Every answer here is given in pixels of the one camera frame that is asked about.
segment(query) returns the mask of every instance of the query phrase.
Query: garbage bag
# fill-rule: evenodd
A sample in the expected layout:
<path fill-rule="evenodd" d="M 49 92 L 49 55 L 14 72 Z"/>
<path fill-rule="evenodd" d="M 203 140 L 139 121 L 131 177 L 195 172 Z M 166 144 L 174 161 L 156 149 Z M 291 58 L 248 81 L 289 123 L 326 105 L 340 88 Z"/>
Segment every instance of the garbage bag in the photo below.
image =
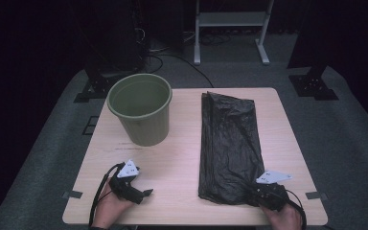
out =
<path fill-rule="evenodd" d="M 198 196 L 218 204 L 258 206 L 250 193 L 265 172 L 253 100 L 202 94 Z"/>

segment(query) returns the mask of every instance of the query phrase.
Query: plastic bucket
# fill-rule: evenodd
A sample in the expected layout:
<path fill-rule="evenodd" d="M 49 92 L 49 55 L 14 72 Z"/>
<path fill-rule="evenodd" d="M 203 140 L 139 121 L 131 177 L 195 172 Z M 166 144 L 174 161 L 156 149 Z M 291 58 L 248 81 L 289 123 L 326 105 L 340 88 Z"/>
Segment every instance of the plastic bucket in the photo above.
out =
<path fill-rule="evenodd" d="M 139 146 L 154 146 L 169 133 L 169 83 L 152 74 L 136 74 L 116 82 L 106 103 L 124 126 L 130 140 Z"/>

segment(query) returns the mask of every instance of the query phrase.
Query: black cable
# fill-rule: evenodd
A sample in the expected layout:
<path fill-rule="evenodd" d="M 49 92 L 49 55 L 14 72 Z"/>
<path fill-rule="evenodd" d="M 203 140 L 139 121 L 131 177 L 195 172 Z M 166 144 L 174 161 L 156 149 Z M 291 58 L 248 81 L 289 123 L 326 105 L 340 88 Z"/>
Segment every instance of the black cable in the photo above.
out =
<path fill-rule="evenodd" d="M 200 75 L 202 75 L 211 85 L 211 88 L 215 88 L 214 85 L 211 83 L 211 81 L 208 79 L 208 77 L 202 73 L 201 71 L 199 71 L 195 66 L 192 65 L 192 63 L 190 63 L 190 61 L 184 59 L 183 57 L 179 57 L 179 56 L 174 56 L 174 55 L 158 55 L 158 56 L 167 56 L 167 57 L 173 57 L 173 58 L 178 58 L 183 60 L 184 62 L 188 63 L 191 67 L 193 67 Z"/>
<path fill-rule="evenodd" d="M 290 190 L 286 190 L 286 191 L 293 194 L 295 196 L 295 198 L 297 198 L 298 202 L 300 203 L 300 207 L 303 208 L 303 204 L 301 203 L 301 200 L 298 198 L 298 196 Z"/>
<path fill-rule="evenodd" d="M 301 220 L 303 221 L 303 224 L 301 225 L 301 229 L 305 230 L 307 228 L 307 217 L 306 217 L 306 212 L 304 212 L 303 207 L 298 206 L 298 204 L 294 203 L 292 200 L 286 200 L 286 203 L 291 205 L 291 207 L 295 208 L 301 216 Z"/>
<path fill-rule="evenodd" d="M 92 201 L 91 212 L 89 214 L 89 223 L 88 223 L 89 225 L 88 226 L 91 226 L 92 225 L 92 222 L 94 221 L 95 208 L 97 207 L 97 204 L 99 202 L 99 197 L 100 197 L 101 191 L 104 188 L 104 185 L 106 183 L 106 180 L 108 179 L 110 173 L 115 168 L 119 167 L 120 165 L 121 164 L 117 164 L 117 165 L 112 166 L 112 168 L 110 168 L 110 170 L 103 176 L 103 180 L 101 181 L 100 187 L 98 187 L 98 190 L 95 193 L 94 200 Z"/>
<path fill-rule="evenodd" d="M 158 59 L 160 61 L 160 66 L 157 67 L 155 70 L 149 72 L 149 74 L 153 74 L 153 73 L 159 71 L 161 69 L 161 67 L 163 67 L 163 60 L 160 57 L 156 57 L 156 56 L 148 56 L 148 57 L 149 58 L 156 58 L 156 59 Z"/>
<path fill-rule="evenodd" d="M 204 45 L 204 46 L 219 46 L 221 44 L 224 44 L 226 42 L 231 41 L 232 38 L 230 35 L 226 34 L 226 35 L 211 35 L 211 34 L 207 34 L 207 35 L 203 35 L 199 41 L 200 44 Z"/>

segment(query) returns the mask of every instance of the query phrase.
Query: wire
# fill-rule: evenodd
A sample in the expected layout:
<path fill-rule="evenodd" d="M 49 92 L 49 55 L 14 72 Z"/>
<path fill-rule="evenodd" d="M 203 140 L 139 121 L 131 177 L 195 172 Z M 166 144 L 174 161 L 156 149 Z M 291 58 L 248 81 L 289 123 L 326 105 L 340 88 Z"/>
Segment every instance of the wire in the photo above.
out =
<path fill-rule="evenodd" d="M 303 208 L 303 204 L 301 203 L 301 200 L 298 198 L 298 196 L 290 190 L 286 190 L 286 191 L 293 194 L 297 198 L 298 202 L 300 203 L 300 207 Z"/>
<path fill-rule="evenodd" d="M 103 190 L 104 188 L 104 185 L 106 183 L 106 180 L 108 179 L 110 173 L 116 168 L 116 167 L 119 167 L 121 166 L 121 164 L 117 164 L 117 165 L 114 165 L 112 166 L 112 168 L 110 168 L 110 170 L 103 176 L 103 180 L 101 181 L 101 184 L 100 184 L 100 187 L 98 187 L 98 190 L 97 192 L 95 193 L 95 197 L 94 197 L 94 200 L 92 201 L 92 206 L 91 206 L 91 212 L 89 214 L 89 226 L 92 225 L 92 222 L 94 221 L 94 213 L 95 213 L 95 209 L 97 208 L 97 204 L 99 202 L 99 197 L 100 197 L 100 194 L 101 194 L 101 191 Z"/>
<path fill-rule="evenodd" d="M 105 195 L 103 195 L 103 197 L 101 197 L 100 199 L 98 199 L 97 204 L 98 204 L 101 200 L 103 200 L 106 196 L 108 196 L 110 193 L 112 193 L 112 192 L 113 192 L 113 190 L 111 190 L 111 191 L 107 192 Z"/>
<path fill-rule="evenodd" d="M 161 67 L 163 67 L 163 60 L 160 57 L 156 57 L 156 56 L 148 56 L 148 57 L 149 58 L 156 58 L 156 59 L 158 59 L 160 61 L 160 66 L 157 67 L 155 70 L 149 72 L 149 74 L 153 74 L 153 73 L 157 72 L 158 70 L 160 70 Z"/>
<path fill-rule="evenodd" d="M 205 46 L 219 46 L 221 44 L 224 44 L 232 40 L 230 35 L 226 34 L 225 36 L 226 36 L 226 39 L 220 35 L 206 34 L 201 37 L 201 40 L 199 41 L 199 43 Z"/>
<path fill-rule="evenodd" d="M 83 31 L 79 20 L 77 19 L 76 13 L 74 11 L 73 6 L 71 5 L 70 1 L 67 1 L 68 7 L 71 11 L 71 14 L 77 24 L 77 27 L 79 28 L 80 33 L 82 34 L 82 36 L 84 37 L 85 41 L 88 43 L 88 45 L 91 47 L 91 49 L 106 63 L 110 64 L 112 66 L 113 69 L 116 70 L 121 70 L 118 67 L 116 67 L 114 64 L 112 64 L 105 56 L 103 56 L 103 54 L 101 54 L 101 52 L 91 43 L 91 41 L 89 40 L 88 36 L 85 34 L 85 32 Z"/>
<path fill-rule="evenodd" d="M 215 88 L 214 85 L 211 83 L 211 81 L 208 79 L 208 77 L 202 73 L 201 71 L 199 71 L 195 66 L 192 65 L 192 63 L 190 63 L 188 60 L 184 59 L 183 57 L 179 57 L 179 56 L 174 56 L 174 55 L 158 55 L 158 56 L 167 56 L 167 57 L 173 57 L 173 58 L 178 58 L 183 60 L 184 62 L 188 63 L 191 67 L 193 67 L 200 75 L 202 75 L 211 85 L 211 88 Z"/>

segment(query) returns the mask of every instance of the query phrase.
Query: wooden table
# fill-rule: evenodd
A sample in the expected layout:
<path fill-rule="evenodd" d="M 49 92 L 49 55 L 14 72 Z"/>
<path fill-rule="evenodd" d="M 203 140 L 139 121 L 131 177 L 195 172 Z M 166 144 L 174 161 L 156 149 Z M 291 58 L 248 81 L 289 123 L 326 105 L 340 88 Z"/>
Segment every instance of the wooden table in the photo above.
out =
<path fill-rule="evenodd" d="M 306 197 L 316 189 L 279 96 L 272 88 L 174 89 L 169 135 L 153 147 L 133 144 L 105 104 L 73 189 L 82 192 L 82 197 L 70 197 L 64 222 L 88 223 L 92 200 L 104 174 L 113 165 L 132 159 L 141 169 L 132 186 L 154 191 L 124 213 L 118 221 L 121 224 L 267 225 L 260 208 L 218 205 L 197 195 L 201 94 L 207 91 L 255 101 L 265 168 L 292 174 L 293 179 L 280 184 L 301 199 L 308 225 L 326 224 L 328 218 L 321 200 Z"/>

